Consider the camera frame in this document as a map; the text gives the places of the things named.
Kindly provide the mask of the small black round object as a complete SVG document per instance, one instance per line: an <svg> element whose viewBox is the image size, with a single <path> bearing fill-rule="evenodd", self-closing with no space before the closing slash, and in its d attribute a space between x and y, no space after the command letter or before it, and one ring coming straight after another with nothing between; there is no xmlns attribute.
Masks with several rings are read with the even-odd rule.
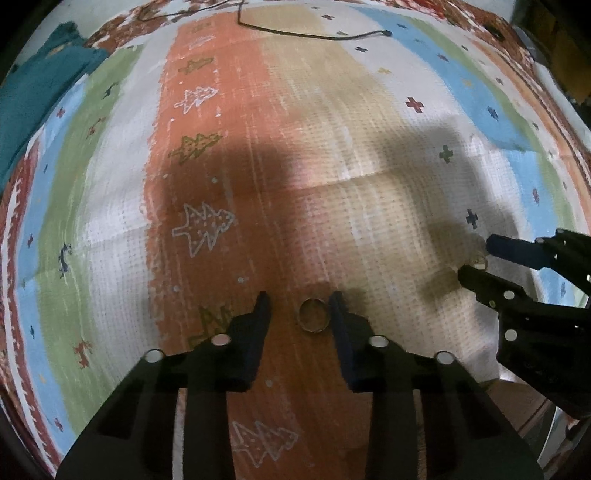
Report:
<svg viewBox="0 0 591 480"><path fill-rule="evenodd" d="M506 40L504 34L494 25L486 24L484 28L499 42L504 42Z"/></svg>

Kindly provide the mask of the teal cushion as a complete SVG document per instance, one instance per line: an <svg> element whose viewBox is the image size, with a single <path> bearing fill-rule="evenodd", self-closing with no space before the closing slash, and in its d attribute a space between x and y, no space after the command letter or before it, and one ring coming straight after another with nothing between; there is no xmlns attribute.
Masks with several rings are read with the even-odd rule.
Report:
<svg viewBox="0 0 591 480"><path fill-rule="evenodd" d="M8 74L1 86L1 187L23 157L30 137L82 76L109 56L85 45L77 25L58 25L36 54Z"/></svg>

